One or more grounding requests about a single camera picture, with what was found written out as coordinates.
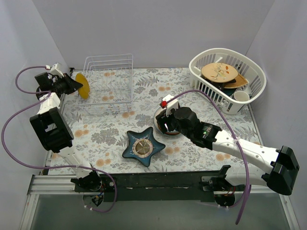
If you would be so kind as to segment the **beige floral round plate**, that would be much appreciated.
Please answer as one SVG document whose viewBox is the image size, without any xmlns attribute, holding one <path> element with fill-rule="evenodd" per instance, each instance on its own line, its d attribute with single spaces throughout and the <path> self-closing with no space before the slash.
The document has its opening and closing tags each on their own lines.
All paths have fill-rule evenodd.
<svg viewBox="0 0 307 230">
<path fill-rule="evenodd" d="M 204 78 L 216 83 L 225 83 L 234 80 L 238 71 L 225 63 L 210 63 L 202 67 L 201 73 Z"/>
</svg>

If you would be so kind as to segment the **blue star-shaped plate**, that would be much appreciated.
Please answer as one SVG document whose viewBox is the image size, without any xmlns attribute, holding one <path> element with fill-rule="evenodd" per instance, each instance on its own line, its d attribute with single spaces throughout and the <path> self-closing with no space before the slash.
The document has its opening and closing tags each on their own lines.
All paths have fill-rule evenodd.
<svg viewBox="0 0 307 230">
<path fill-rule="evenodd" d="M 127 131 L 128 145 L 122 153 L 123 158 L 136 159 L 143 166 L 149 167 L 151 157 L 165 148 L 165 144 L 154 138 L 153 127 L 150 126 L 142 132 Z"/>
</svg>

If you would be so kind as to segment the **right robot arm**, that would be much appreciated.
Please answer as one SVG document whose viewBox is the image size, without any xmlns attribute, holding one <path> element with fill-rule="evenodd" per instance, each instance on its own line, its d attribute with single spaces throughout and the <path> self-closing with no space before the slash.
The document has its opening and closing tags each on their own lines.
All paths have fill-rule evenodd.
<svg viewBox="0 0 307 230">
<path fill-rule="evenodd" d="M 217 178 L 220 189 L 226 191 L 248 180 L 252 185 L 266 186 L 285 196 L 292 194 L 300 169 L 292 148 L 282 146 L 275 149 L 234 139 L 220 127 L 200 121 L 188 107 L 173 109 L 169 113 L 160 108 L 154 115 L 154 122 L 163 134 L 176 131 L 200 148 L 226 153 L 255 166 L 249 170 L 223 167 L 222 175 Z"/>
</svg>

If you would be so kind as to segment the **aluminium frame rail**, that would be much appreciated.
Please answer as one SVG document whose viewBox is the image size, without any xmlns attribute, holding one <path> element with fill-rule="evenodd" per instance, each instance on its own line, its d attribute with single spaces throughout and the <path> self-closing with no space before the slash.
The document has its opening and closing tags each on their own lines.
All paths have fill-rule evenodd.
<svg viewBox="0 0 307 230">
<path fill-rule="evenodd" d="M 22 217 L 21 230 L 31 227 L 40 195 L 94 195 L 94 192 L 76 192 L 71 175 L 33 175 L 27 191 L 27 200 Z M 283 211 L 291 230 L 300 229 L 290 198 L 279 195 Z"/>
</svg>

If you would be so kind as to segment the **floral table mat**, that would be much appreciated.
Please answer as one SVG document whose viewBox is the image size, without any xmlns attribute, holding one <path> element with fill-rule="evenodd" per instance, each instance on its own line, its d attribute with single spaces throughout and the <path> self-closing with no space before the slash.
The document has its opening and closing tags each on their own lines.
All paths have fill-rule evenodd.
<svg viewBox="0 0 307 230">
<path fill-rule="evenodd" d="M 148 167 L 138 160 L 126 159 L 127 131 L 141 132 L 153 126 L 154 113 L 163 97 L 180 94 L 179 103 L 187 106 L 204 122 L 232 128 L 236 136 L 259 142 L 248 108 L 222 119 L 213 106 L 199 94 L 189 92 L 187 68 L 135 69 L 132 78 L 132 108 L 122 114 L 88 115 L 77 105 L 78 94 L 65 97 L 64 117 L 74 134 L 74 145 L 95 168 L 107 173 L 153 173 L 170 171 L 218 170 L 223 165 L 242 166 L 243 161 L 226 153 L 202 149 L 182 135 L 167 136 L 154 131 L 154 137 L 165 148 L 151 157 Z"/>
</svg>

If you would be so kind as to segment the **tan fan-shaped plate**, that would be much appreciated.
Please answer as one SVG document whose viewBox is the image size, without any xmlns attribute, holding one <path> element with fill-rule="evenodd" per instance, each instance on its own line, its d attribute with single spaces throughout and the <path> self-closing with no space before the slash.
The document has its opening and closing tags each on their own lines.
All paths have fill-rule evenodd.
<svg viewBox="0 0 307 230">
<path fill-rule="evenodd" d="M 246 86 L 248 84 L 248 80 L 243 77 L 241 74 L 238 74 L 236 78 L 234 78 L 235 82 L 227 83 L 224 88 L 225 89 L 236 89 L 239 87 Z"/>
</svg>

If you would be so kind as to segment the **dark teal dish in basket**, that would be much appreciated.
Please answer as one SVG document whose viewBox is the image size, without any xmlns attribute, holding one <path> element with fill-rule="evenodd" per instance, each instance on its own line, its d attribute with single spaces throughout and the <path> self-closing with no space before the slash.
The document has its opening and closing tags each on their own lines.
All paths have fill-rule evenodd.
<svg viewBox="0 0 307 230">
<path fill-rule="evenodd" d="M 226 89 L 226 88 L 224 88 L 221 91 L 222 93 L 218 93 L 215 98 L 217 100 L 221 100 L 222 98 L 230 98 L 235 91 L 236 91 L 236 88 L 233 88 L 233 89 Z"/>
</svg>

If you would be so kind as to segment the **dark brown plate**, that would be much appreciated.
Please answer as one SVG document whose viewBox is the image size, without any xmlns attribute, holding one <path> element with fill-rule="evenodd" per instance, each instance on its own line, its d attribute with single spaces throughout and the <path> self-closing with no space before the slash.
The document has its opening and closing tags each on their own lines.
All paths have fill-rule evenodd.
<svg viewBox="0 0 307 230">
<path fill-rule="evenodd" d="M 164 135 L 168 135 L 168 136 L 176 136 L 179 135 L 180 133 L 176 130 L 170 130 L 170 128 L 172 128 L 172 125 L 169 124 L 169 122 L 159 122 L 158 120 L 156 121 L 156 128 L 157 130 L 164 134 Z"/>
</svg>

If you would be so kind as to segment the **white cup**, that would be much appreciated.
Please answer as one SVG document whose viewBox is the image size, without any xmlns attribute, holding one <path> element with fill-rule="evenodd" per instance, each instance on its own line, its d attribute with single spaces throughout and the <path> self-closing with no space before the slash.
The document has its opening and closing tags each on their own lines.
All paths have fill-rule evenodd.
<svg viewBox="0 0 307 230">
<path fill-rule="evenodd" d="M 250 99 L 250 96 L 245 91 L 235 91 L 233 94 L 233 98 L 239 102 L 247 102 Z"/>
</svg>

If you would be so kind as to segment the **yellow patterned round plate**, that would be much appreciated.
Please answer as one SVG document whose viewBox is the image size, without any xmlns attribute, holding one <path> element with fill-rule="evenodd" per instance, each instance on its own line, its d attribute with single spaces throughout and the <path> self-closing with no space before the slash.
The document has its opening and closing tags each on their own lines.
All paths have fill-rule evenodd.
<svg viewBox="0 0 307 230">
<path fill-rule="evenodd" d="M 88 99 L 89 98 L 89 93 L 90 93 L 90 86 L 89 83 L 86 79 L 86 77 L 81 74 L 81 73 L 77 73 L 75 80 L 81 84 L 82 86 L 78 89 L 78 93 L 80 95 L 81 98 L 83 99 Z"/>
</svg>

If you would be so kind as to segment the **white plastic slatted basket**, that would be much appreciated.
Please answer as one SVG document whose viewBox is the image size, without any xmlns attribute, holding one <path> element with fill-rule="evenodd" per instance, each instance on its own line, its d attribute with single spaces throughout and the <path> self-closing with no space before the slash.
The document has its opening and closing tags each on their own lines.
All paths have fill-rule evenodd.
<svg viewBox="0 0 307 230">
<path fill-rule="evenodd" d="M 240 102 L 214 87 L 201 76 L 201 68 L 211 63 L 225 63 L 234 67 L 248 84 L 244 90 L 251 95 L 246 102 Z M 229 115 L 237 114 L 245 105 L 256 100 L 264 91 L 267 83 L 266 75 L 260 66 L 250 58 L 227 48 L 211 48 L 199 53 L 189 63 L 190 86 L 203 91 L 221 110 Z"/>
</svg>

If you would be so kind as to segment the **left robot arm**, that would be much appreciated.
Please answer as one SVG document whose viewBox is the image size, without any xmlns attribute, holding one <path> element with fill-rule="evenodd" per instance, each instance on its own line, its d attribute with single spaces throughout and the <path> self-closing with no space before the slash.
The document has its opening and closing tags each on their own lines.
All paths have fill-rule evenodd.
<svg viewBox="0 0 307 230">
<path fill-rule="evenodd" d="M 60 97 L 78 92 L 83 99 L 89 97 L 90 87 L 85 76 L 78 73 L 75 79 L 68 74 L 62 76 L 43 72 L 35 76 L 38 83 L 37 98 L 41 102 L 38 113 L 30 118 L 30 123 L 42 146 L 47 151 L 57 153 L 72 166 L 76 175 L 72 182 L 79 187 L 96 192 L 102 187 L 99 173 L 92 164 L 76 152 L 73 133 L 60 112 Z"/>
</svg>

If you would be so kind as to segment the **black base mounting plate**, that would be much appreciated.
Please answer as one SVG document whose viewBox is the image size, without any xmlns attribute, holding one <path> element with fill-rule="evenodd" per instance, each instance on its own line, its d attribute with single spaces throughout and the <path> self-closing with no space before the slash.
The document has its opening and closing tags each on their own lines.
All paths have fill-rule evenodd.
<svg viewBox="0 0 307 230">
<path fill-rule="evenodd" d="M 214 192 L 242 192 L 225 180 L 226 171 L 113 173 L 101 175 L 104 202 L 196 200 L 214 202 Z"/>
</svg>

